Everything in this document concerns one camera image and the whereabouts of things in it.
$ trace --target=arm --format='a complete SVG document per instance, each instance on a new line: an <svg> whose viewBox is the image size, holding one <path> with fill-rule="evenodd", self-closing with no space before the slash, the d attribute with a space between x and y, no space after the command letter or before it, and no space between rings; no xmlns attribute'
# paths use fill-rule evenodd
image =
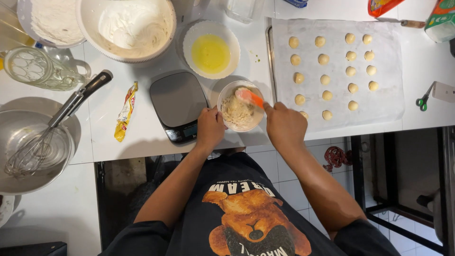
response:
<svg viewBox="0 0 455 256"><path fill-rule="evenodd" d="M172 227L188 202L202 165L223 137L221 112L216 106L203 109L197 119L196 146L147 199L134 223L161 220Z"/></svg>
<svg viewBox="0 0 455 256"><path fill-rule="evenodd" d="M264 103L264 108L267 113L267 133L272 144L296 174L330 238L333 240L340 229L354 220L366 220L354 198L306 149L303 138L308 126L307 119L281 102L274 107Z"/></svg>

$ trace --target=beaten egg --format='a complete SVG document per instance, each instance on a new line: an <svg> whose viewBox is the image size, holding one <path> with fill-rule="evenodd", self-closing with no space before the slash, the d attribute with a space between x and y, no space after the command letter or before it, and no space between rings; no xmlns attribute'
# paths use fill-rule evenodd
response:
<svg viewBox="0 0 455 256"><path fill-rule="evenodd" d="M207 74L225 70L231 61L231 52L219 36L207 34L198 37L191 48L194 64Z"/></svg>

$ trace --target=black t-shirt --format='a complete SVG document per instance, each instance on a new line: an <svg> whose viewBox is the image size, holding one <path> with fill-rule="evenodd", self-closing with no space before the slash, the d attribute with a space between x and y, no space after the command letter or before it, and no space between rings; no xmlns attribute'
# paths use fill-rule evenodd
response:
<svg viewBox="0 0 455 256"><path fill-rule="evenodd" d="M125 228L101 256L399 256L369 222L334 242L294 210L247 154L206 161L174 230L162 221Z"/></svg>

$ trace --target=yellow packet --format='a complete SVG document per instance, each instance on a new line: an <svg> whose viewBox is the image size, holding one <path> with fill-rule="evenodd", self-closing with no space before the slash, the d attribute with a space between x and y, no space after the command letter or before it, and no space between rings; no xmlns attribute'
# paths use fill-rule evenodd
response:
<svg viewBox="0 0 455 256"><path fill-rule="evenodd" d="M123 105L123 108L117 118L117 126L115 128L114 137L119 142L122 142L125 138L126 128L128 127L128 123L130 122L131 114L134 109L136 92L137 81L135 81L134 85L128 90L125 97L125 104Z"/></svg>

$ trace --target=crumb mixture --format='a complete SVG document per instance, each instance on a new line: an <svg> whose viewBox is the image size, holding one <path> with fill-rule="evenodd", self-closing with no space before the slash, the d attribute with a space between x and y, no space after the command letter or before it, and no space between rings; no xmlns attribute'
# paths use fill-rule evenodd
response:
<svg viewBox="0 0 455 256"><path fill-rule="evenodd" d="M239 101L235 93L224 98L221 103L224 120L233 123L237 128L246 128L253 121L253 111L254 106Z"/></svg>

